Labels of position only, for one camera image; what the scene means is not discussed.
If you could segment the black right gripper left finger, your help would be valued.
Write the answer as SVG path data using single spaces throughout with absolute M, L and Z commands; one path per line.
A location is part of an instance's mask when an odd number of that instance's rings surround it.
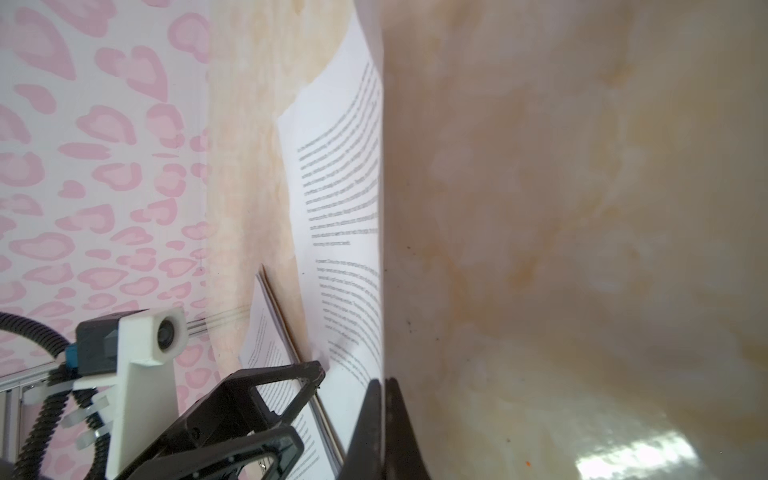
M 376 480 L 382 478 L 382 386 L 372 380 L 361 405 L 360 414 L 338 480 Z

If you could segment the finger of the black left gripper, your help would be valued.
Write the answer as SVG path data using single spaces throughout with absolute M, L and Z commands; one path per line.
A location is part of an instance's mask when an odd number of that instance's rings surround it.
M 289 426 L 324 379 L 317 361 L 238 370 L 179 418 L 179 440 L 215 444 Z
M 133 468 L 123 479 L 238 479 L 242 470 L 267 464 L 262 479 L 287 479 L 304 443 L 291 426 L 226 440 L 202 448 L 160 456 Z

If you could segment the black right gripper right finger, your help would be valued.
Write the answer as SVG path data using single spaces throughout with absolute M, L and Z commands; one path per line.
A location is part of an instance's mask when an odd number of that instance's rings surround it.
M 395 378 L 384 387 L 384 449 L 382 478 L 430 480 L 410 421 L 404 397 Z

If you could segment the white text sheet wall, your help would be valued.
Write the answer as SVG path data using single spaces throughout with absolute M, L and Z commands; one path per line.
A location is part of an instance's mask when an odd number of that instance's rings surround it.
M 298 361 L 281 315 L 277 312 L 265 280 L 258 276 L 250 307 L 249 326 L 239 352 L 244 368 L 281 367 Z M 299 393 L 299 380 L 281 380 L 257 388 L 265 404 L 276 414 L 284 412 Z M 289 475 L 291 479 L 333 479 L 337 462 L 327 448 L 327 435 L 310 401 L 292 422 L 305 450 Z

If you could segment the white text sheet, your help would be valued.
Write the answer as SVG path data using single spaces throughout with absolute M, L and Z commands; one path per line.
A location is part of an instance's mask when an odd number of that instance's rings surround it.
M 356 3 L 325 69 L 278 121 L 290 221 L 320 402 L 342 449 L 368 384 L 383 374 L 383 48 Z

